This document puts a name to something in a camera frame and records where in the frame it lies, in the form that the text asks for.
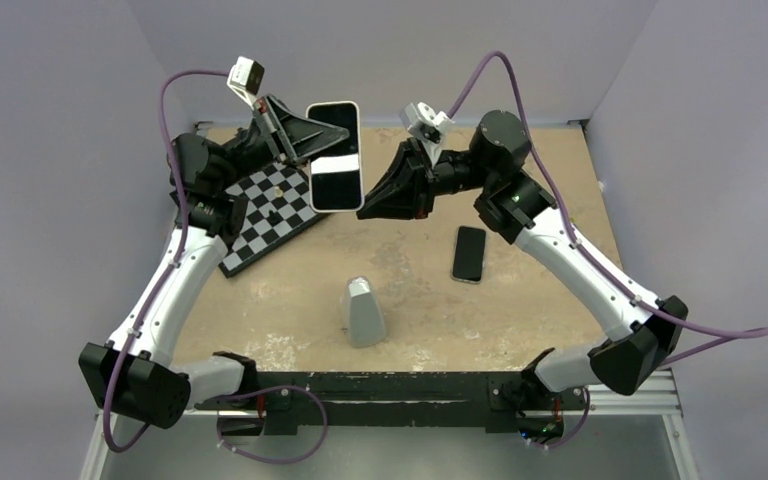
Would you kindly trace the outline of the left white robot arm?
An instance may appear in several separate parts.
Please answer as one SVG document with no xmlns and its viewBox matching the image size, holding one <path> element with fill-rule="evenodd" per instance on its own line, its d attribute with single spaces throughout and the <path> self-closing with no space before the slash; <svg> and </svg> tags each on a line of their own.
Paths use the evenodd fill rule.
<svg viewBox="0 0 768 480">
<path fill-rule="evenodd" d="M 300 167 L 345 142 L 347 128 L 292 112 L 273 95 L 254 101 L 248 127 L 225 144 L 194 133 L 167 141 L 171 193 L 178 208 L 167 251 L 129 316 L 78 359 L 93 399 L 118 414 L 162 429 L 185 410 L 221 397 L 244 409 L 257 399 L 252 360 L 219 353 L 184 366 L 174 349 L 195 302 L 240 236 L 247 200 L 231 186 L 267 166 Z"/>
</svg>

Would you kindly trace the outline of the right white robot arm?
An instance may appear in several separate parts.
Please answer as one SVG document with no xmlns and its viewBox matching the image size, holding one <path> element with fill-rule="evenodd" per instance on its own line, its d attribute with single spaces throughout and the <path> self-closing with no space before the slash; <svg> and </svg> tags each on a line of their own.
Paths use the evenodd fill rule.
<svg viewBox="0 0 768 480">
<path fill-rule="evenodd" d="M 601 384 L 634 394 L 675 350 L 686 319 L 677 296 L 661 298 L 607 259 L 574 226 L 566 224 L 559 199 L 524 170 L 533 144 L 514 114 L 485 114 L 465 151 L 446 150 L 452 125 L 443 112 L 411 104 L 401 115 L 409 139 L 366 195 L 360 220 L 419 220 L 440 195 L 476 189 L 481 221 L 551 272 L 591 313 L 605 338 L 593 345 L 542 352 L 522 371 L 521 392 L 544 407 L 572 387 Z"/>
</svg>

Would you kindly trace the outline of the white phone case with phone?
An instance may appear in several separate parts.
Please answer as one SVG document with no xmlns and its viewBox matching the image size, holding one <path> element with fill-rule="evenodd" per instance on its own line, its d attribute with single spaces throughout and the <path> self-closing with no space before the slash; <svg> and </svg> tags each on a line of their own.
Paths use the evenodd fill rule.
<svg viewBox="0 0 768 480">
<path fill-rule="evenodd" d="M 310 163 L 310 203 L 319 213 L 358 211 L 364 205 L 359 107 L 352 100 L 314 103 L 312 120 L 345 128 L 349 137 Z"/>
</svg>

